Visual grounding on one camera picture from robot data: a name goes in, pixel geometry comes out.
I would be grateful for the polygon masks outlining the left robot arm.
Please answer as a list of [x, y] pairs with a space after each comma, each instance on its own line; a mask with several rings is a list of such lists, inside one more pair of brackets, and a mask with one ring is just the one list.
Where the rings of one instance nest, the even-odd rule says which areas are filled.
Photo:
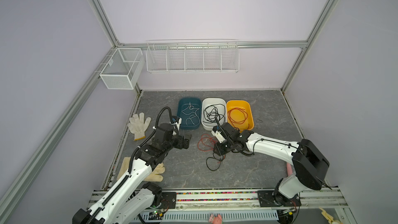
[[181, 119], [168, 106], [161, 109], [164, 111], [170, 121], [159, 124], [162, 114], [158, 114], [153, 132], [133, 151], [122, 177], [88, 210], [78, 210], [74, 224], [129, 224], [145, 209], [160, 205], [161, 187], [144, 180], [172, 149], [188, 149], [191, 139], [180, 135]]

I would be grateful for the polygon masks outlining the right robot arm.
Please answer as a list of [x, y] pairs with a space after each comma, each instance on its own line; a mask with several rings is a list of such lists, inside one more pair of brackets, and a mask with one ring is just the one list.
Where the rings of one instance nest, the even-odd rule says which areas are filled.
[[252, 130], [239, 131], [229, 123], [217, 124], [212, 135], [218, 142], [214, 153], [222, 157], [236, 151], [245, 156], [262, 153], [280, 159], [293, 167], [291, 175], [282, 178], [265, 200], [270, 206], [300, 206], [299, 193], [326, 186], [325, 176], [330, 163], [315, 144], [307, 139], [288, 142], [269, 138]]

